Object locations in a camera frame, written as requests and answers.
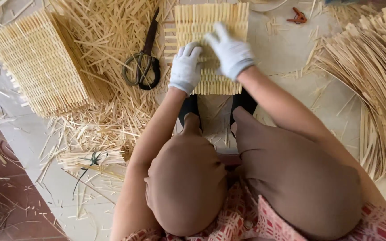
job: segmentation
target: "brown pants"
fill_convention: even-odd
[[[361,215],[358,173],[318,145],[290,131],[269,127],[238,107],[236,141],[242,176],[253,195],[308,238],[332,240],[353,229]],[[227,192],[226,171],[213,145],[201,137],[199,118],[185,116],[148,171],[147,204],[169,233],[188,236],[205,229]]]

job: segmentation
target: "red patterned shirt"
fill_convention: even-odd
[[[276,241],[307,240],[278,216],[265,198],[259,196],[256,202],[246,185],[238,182],[229,189],[217,219],[204,231],[181,238],[168,232],[143,229],[124,241],[239,241],[256,237]],[[386,241],[386,210],[366,204],[359,224],[339,240]]]

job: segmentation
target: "woman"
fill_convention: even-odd
[[[132,153],[111,241],[385,240],[386,201],[367,173],[308,108],[260,73],[247,43],[222,23],[214,28],[217,36],[205,39],[222,73],[244,86],[230,118],[243,162],[235,181],[201,137],[190,96],[201,47],[192,42],[174,57],[168,93]],[[278,128],[253,118],[256,101]],[[184,129],[171,138],[177,116]]]

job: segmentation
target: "scissor blade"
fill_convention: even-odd
[[[151,21],[150,28],[148,29],[147,37],[145,38],[144,52],[147,55],[151,55],[151,49],[153,48],[154,38],[156,37],[157,32],[157,15],[159,14],[159,8],[157,8],[153,20]]]

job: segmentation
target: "gloved hand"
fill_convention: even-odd
[[[236,81],[236,77],[244,69],[254,65],[254,56],[250,45],[233,39],[221,22],[215,23],[214,29],[218,39],[213,33],[206,33],[204,38],[220,60],[221,72],[233,81]]]
[[[169,87],[175,87],[187,93],[187,97],[196,88],[200,81],[199,54],[202,47],[198,42],[190,42],[180,48],[172,62]]]

